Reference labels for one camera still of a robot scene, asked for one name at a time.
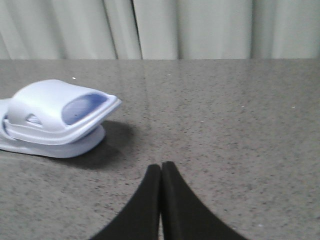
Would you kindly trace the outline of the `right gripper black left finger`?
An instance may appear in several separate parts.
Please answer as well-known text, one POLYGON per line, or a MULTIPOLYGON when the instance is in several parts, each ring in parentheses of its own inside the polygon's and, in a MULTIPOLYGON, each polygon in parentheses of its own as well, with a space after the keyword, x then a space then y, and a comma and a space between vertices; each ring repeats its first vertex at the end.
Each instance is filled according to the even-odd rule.
POLYGON ((143 180, 124 208, 92 240, 159 238, 161 168, 147 167, 143 180))

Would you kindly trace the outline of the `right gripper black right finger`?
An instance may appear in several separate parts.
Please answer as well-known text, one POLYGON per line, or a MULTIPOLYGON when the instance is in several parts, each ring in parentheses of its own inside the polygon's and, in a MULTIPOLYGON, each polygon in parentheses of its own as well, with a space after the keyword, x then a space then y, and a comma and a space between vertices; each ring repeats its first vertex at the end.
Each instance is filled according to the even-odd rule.
POLYGON ((166 240, 244 240, 195 195, 175 163, 162 164, 161 215, 166 240))

